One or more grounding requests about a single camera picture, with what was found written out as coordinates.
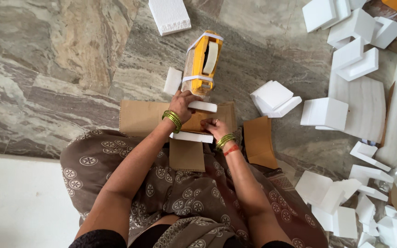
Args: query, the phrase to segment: marble floor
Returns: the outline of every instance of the marble floor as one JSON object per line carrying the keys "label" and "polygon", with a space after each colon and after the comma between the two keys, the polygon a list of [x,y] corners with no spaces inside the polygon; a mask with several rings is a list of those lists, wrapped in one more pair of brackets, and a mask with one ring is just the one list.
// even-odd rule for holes
{"label": "marble floor", "polygon": [[[326,97],[333,48],[328,31],[306,32],[309,1],[184,0],[192,29],[161,37],[147,0],[0,0],[0,153],[59,158],[80,133],[118,129],[120,99],[169,102],[168,68],[183,70],[206,30],[224,37],[211,100],[234,101],[239,125],[259,117],[249,93],[269,80],[303,100]],[[379,59],[369,76],[388,90],[397,54]],[[301,126],[302,109],[273,119],[277,157],[295,182],[305,170],[347,178],[364,163],[349,155],[358,138]]]}

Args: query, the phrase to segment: hand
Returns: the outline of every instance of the hand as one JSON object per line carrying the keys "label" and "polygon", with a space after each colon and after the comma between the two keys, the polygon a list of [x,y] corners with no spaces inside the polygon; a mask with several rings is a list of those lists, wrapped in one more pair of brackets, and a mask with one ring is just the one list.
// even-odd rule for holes
{"label": "hand", "polygon": [[217,119],[205,119],[200,121],[201,130],[202,131],[209,131],[214,135],[214,138],[218,141],[223,136],[229,133],[229,129],[226,126],[226,123]]}
{"label": "hand", "polygon": [[180,120],[182,121],[182,124],[184,124],[191,118],[191,115],[196,112],[193,109],[189,109],[188,105],[193,101],[202,101],[202,100],[203,99],[201,97],[193,95],[189,90],[185,92],[178,90],[176,94],[173,96],[173,99],[169,104],[168,110],[171,110],[174,113],[176,113],[179,116]]}

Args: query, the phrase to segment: woman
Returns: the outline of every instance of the woman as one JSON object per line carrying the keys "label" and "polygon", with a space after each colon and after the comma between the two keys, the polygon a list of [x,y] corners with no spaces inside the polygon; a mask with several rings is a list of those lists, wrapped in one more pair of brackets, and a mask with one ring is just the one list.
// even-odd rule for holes
{"label": "woman", "polygon": [[[178,91],[168,110],[184,124],[188,104],[200,100]],[[81,215],[71,248],[328,247],[281,170],[269,182],[232,139],[222,146],[225,157],[204,145],[206,172],[170,169],[164,144],[175,121],[164,118],[146,138],[93,130],[62,152],[64,183]],[[201,126],[217,141],[228,137],[222,121]]]}

